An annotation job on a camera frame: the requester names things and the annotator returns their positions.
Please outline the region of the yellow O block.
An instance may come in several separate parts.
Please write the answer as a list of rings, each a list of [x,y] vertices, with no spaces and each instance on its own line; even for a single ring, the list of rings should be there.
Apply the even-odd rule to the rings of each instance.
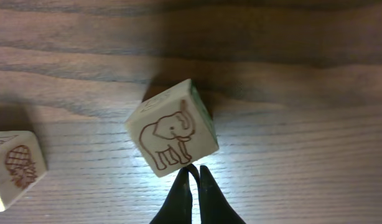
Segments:
[[[0,131],[0,212],[7,210],[47,173],[32,131]]]

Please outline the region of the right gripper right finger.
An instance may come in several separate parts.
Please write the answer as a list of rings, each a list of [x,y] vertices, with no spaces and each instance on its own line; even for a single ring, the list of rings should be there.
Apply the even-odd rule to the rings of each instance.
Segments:
[[[200,166],[198,199],[201,224],[245,224],[227,202],[207,166]]]

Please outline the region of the green R block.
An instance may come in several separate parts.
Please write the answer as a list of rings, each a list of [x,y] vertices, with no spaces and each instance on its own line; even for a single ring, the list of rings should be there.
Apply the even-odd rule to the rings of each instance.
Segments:
[[[158,177],[219,149],[212,117],[191,79],[142,102],[125,128]]]

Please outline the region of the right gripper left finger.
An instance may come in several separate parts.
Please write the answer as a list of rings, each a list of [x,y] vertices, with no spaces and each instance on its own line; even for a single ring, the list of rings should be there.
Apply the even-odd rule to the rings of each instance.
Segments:
[[[181,168],[161,209],[150,224],[191,224],[192,200],[189,170]]]

